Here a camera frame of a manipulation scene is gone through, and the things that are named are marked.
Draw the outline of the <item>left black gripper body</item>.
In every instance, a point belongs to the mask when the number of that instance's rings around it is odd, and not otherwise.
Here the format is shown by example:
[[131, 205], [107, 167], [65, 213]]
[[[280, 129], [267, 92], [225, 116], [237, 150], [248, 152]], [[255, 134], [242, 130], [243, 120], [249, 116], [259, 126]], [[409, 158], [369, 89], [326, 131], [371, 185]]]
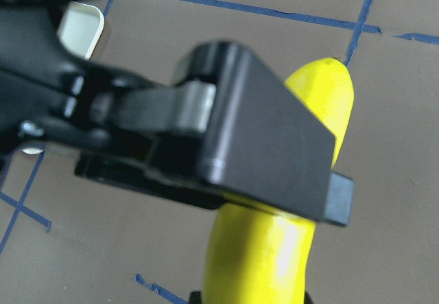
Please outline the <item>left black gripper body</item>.
[[111, 120], [126, 93], [152, 87], [121, 69], [74, 56], [56, 34], [50, 7], [1, 9], [1, 164], [28, 144], [76, 148], [75, 175], [214, 210], [224, 199], [206, 189], [148, 179], [143, 164], [152, 142]]

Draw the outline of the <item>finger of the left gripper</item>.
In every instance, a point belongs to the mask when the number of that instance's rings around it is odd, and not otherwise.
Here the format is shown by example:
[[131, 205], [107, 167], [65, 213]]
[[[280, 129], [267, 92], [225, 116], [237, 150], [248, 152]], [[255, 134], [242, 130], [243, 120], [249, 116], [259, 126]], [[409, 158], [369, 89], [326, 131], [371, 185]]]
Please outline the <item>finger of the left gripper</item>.
[[343, 62], [319, 59], [282, 81], [247, 47], [218, 41], [182, 60], [178, 87], [215, 93], [200, 127], [174, 135], [175, 172], [207, 200], [348, 224], [354, 182], [333, 171], [353, 107]]

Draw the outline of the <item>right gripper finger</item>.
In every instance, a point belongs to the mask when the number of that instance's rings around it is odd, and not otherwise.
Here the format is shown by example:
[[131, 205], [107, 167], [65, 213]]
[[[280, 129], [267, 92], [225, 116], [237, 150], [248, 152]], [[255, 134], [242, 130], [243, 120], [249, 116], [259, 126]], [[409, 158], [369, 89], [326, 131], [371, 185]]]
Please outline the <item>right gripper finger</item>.
[[202, 291], [192, 291], [189, 295], [189, 304], [203, 304]]

